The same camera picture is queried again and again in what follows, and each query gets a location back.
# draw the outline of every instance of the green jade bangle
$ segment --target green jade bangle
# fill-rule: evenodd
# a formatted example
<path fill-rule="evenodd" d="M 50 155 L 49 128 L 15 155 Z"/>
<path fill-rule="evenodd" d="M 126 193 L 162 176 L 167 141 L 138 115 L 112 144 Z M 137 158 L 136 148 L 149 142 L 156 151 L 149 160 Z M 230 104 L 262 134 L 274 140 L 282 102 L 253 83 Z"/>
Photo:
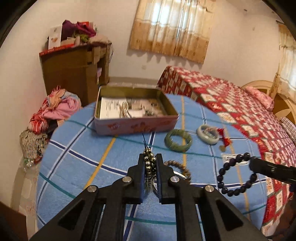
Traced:
<path fill-rule="evenodd" d="M 179 145 L 178 143 L 173 142 L 171 136 L 181 136 L 186 140 L 187 145 Z M 167 133 L 165 137 L 165 145 L 172 151 L 185 152 L 188 151 L 192 145 L 192 137 L 187 131 L 174 129 Z"/>

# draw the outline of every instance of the red tassel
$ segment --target red tassel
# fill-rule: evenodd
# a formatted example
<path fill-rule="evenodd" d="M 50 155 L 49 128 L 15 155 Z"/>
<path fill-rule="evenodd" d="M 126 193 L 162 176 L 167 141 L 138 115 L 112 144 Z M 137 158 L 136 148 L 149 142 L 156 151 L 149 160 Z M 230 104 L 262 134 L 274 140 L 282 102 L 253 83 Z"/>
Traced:
<path fill-rule="evenodd" d="M 232 143 L 232 141 L 229 138 L 224 138 L 223 143 L 224 143 L 224 146 L 227 147 Z"/>
<path fill-rule="evenodd" d="M 223 128 L 218 128 L 217 131 L 219 132 L 219 135 L 224 137 L 224 129 Z"/>
<path fill-rule="evenodd" d="M 232 141 L 229 138 L 226 138 L 224 136 L 224 129 L 223 128 L 218 128 L 217 131 L 219 132 L 219 135 L 222 136 L 221 139 L 223 141 L 224 146 L 225 147 L 229 146 L 232 143 Z"/>

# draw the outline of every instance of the pink tin box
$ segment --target pink tin box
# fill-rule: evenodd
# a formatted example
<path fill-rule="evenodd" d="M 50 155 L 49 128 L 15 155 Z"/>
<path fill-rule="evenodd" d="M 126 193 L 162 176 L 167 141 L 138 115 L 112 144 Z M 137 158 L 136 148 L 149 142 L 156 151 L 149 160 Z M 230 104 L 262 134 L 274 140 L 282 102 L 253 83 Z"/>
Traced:
<path fill-rule="evenodd" d="M 106 107 L 103 105 L 106 99 L 112 98 L 152 99 L 159 103 L 163 114 L 135 118 L 106 118 L 104 117 Z M 179 114 L 160 88 L 101 86 L 99 89 L 94 115 L 96 132 L 99 135 L 170 131 L 174 129 L 178 118 Z"/>

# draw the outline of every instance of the brown cabinet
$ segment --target brown cabinet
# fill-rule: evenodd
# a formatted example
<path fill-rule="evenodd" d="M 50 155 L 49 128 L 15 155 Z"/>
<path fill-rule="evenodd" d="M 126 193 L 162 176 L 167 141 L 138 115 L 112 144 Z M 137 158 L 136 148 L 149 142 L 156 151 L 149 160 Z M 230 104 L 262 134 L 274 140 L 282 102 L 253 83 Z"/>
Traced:
<path fill-rule="evenodd" d="M 77 46 L 40 56 L 47 94 L 60 86 L 77 94 L 82 106 L 96 101 L 98 86 L 109 82 L 110 46 Z"/>

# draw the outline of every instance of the pillow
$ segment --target pillow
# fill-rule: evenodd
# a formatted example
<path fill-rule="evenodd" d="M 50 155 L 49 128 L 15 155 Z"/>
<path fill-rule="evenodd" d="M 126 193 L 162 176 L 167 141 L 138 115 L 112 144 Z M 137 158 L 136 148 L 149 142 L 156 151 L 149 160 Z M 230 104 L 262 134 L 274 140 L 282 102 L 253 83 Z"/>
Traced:
<path fill-rule="evenodd" d="M 288 130 L 288 128 L 285 126 L 284 123 L 281 124 L 282 127 L 284 128 L 284 130 L 286 131 L 286 133 L 288 134 L 288 136 L 291 138 L 291 140 L 294 142 L 294 144 L 296 145 L 296 140 L 293 137 L 293 135 L 291 134 L 291 132 Z"/>
<path fill-rule="evenodd" d="M 289 130 L 294 139 L 296 139 L 296 126 L 286 117 L 282 117 L 280 120 Z"/>
<path fill-rule="evenodd" d="M 274 108 L 274 100 L 266 95 L 265 93 L 261 92 L 260 90 L 254 88 L 253 86 L 247 86 L 245 91 L 250 93 L 254 98 L 259 100 L 261 104 L 268 110 L 272 111 Z"/>

